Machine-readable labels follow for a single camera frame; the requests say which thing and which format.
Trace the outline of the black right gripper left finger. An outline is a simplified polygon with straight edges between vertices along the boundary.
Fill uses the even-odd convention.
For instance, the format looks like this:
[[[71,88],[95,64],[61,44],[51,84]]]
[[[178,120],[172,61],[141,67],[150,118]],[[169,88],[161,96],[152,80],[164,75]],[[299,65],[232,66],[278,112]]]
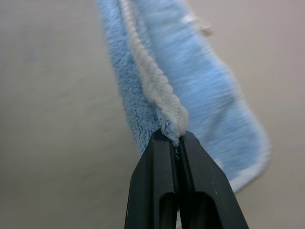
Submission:
[[[124,227],[174,229],[177,190],[173,143],[157,130],[132,173]]]

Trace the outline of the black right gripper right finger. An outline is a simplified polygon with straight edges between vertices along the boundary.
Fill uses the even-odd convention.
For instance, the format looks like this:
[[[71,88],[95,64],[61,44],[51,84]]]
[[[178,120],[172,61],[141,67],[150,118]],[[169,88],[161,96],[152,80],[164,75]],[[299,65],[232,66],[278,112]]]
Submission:
[[[191,132],[180,141],[178,181],[182,228],[243,227],[243,213],[226,175]]]

